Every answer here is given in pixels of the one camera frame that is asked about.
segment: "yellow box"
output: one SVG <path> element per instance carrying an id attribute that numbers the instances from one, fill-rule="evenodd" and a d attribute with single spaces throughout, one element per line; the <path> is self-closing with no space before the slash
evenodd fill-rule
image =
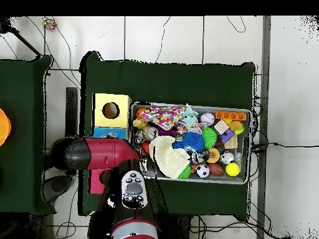
<path id="1" fill-rule="evenodd" d="M 107 118 L 105 109 L 110 104 L 116 106 L 117 115 L 113 119 Z M 128 95 L 112 95 L 108 93 L 93 94 L 93 113 L 92 126 L 103 128 L 128 128 L 128 116 L 131 98 Z"/>

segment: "white ball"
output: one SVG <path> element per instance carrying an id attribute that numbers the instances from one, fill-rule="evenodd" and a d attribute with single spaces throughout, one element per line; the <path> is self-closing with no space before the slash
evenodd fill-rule
<path id="1" fill-rule="evenodd" d="M 195 168 L 197 175 L 200 178 L 206 178 L 209 176 L 209 168 L 206 164 L 200 164 Z"/>
<path id="2" fill-rule="evenodd" d="M 212 125 L 215 121 L 215 116 L 212 113 L 203 113 L 201 116 L 202 123 L 209 123 Z"/>

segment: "green table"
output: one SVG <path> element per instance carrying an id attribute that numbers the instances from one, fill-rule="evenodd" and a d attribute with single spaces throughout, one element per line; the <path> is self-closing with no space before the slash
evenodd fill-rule
<path id="1" fill-rule="evenodd" d="M 92 93 L 129 95 L 133 101 L 252 108 L 253 63 L 231 65 L 152 64 L 101 61 L 88 52 L 81 61 L 80 134 L 90 135 Z M 79 214 L 96 210 L 100 195 L 87 194 L 87 171 L 79 180 Z M 169 213 L 237 215 L 246 219 L 247 184 L 160 181 Z M 157 211 L 152 183 L 147 181 Z"/>
<path id="2" fill-rule="evenodd" d="M 0 60 L 0 108 L 12 130 L 0 147 L 0 212 L 52 213 L 42 200 L 45 71 L 51 56 L 26 62 Z"/>

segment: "orange lego brick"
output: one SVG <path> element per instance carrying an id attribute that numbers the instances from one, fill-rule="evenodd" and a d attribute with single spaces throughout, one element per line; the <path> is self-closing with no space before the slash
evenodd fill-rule
<path id="1" fill-rule="evenodd" d="M 246 120 L 246 113 L 244 112 L 230 112 L 230 111 L 216 111 L 215 118 L 227 118 L 238 121 Z"/>

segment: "green spiky ball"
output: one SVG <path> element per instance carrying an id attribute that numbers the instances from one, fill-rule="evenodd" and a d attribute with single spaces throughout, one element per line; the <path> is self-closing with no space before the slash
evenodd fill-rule
<path id="1" fill-rule="evenodd" d="M 217 142 L 217 133 L 209 127 L 202 130 L 202 136 L 205 140 L 205 149 L 210 149 Z"/>
<path id="2" fill-rule="evenodd" d="M 191 166 L 188 164 L 182 173 L 178 176 L 178 179 L 187 179 L 191 175 Z"/>

